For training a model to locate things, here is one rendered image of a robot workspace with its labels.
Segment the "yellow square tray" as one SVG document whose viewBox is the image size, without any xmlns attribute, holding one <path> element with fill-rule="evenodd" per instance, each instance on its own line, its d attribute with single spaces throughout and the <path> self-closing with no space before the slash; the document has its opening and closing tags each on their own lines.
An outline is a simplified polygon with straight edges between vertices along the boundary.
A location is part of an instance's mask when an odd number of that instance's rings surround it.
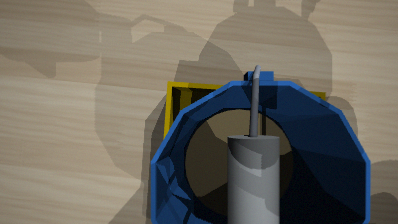
<svg viewBox="0 0 398 224">
<path fill-rule="evenodd" d="M 167 97 L 166 97 L 166 111 L 165 111 L 165 126 L 164 138 L 171 128 L 173 122 L 178 116 L 180 110 L 193 104 L 199 99 L 212 93 L 224 85 L 214 84 L 200 84 L 200 83 L 185 83 L 185 82 L 171 82 L 167 83 Z M 319 98 L 325 101 L 326 92 L 313 92 Z"/>
</svg>

